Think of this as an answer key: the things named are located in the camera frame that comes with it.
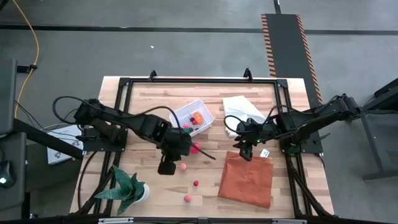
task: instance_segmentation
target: white plastic basket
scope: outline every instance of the white plastic basket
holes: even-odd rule
[[[199,112],[203,116],[203,124],[192,124],[190,118],[193,116],[194,112]],[[212,122],[214,121],[213,116],[211,115],[209,109],[207,109],[205,103],[202,100],[195,100],[187,106],[184,106],[177,111],[174,111],[174,113],[175,115],[177,115],[181,128],[184,124],[189,124],[189,127],[193,128],[193,131],[190,133],[191,137],[194,137],[202,131],[210,128]],[[172,113],[170,113],[169,119],[173,127],[177,128],[177,122],[175,121]]]

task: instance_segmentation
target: brown paper bag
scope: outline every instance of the brown paper bag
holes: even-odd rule
[[[238,153],[227,152],[218,196],[269,208],[272,171],[268,158],[253,156],[248,162]]]

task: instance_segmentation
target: white napkin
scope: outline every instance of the white napkin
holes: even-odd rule
[[[225,116],[234,115],[243,121],[246,121],[248,118],[252,118],[260,124],[266,120],[262,113],[244,96],[223,98],[223,106]],[[236,130],[239,121],[235,118],[227,118],[226,124],[231,129]],[[238,134],[230,131],[226,127],[225,130],[230,137],[238,136]]]

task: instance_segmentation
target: orange toy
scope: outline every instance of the orange toy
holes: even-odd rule
[[[203,116],[199,112],[194,112],[193,119],[197,122],[197,124],[203,124]]]

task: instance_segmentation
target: floor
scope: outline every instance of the floor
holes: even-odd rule
[[[272,0],[19,0],[36,25],[118,27],[261,28],[260,14],[275,13]],[[300,14],[305,29],[398,30],[395,0],[280,0],[282,13]],[[1,23],[24,20],[10,2]],[[39,69],[21,104],[42,125],[57,123],[56,96],[98,96],[105,75],[239,77],[249,67],[268,77],[262,34],[192,32],[38,31]],[[398,77],[396,35],[308,35],[324,100],[347,93],[359,104]],[[28,30],[0,30],[0,57],[32,63],[35,45]],[[18,75],[21,86],[25,75]],[[59,106],[64,114],[76,104]],[[397,223],[398,179],[364,183],[376,164],[360,121],[322,129],[326,176],[335,213],[343,218]],[[34,192],[32,211],[41,217],[67,214],[76,180]],[[10,219],[17,212],[2,212]]]

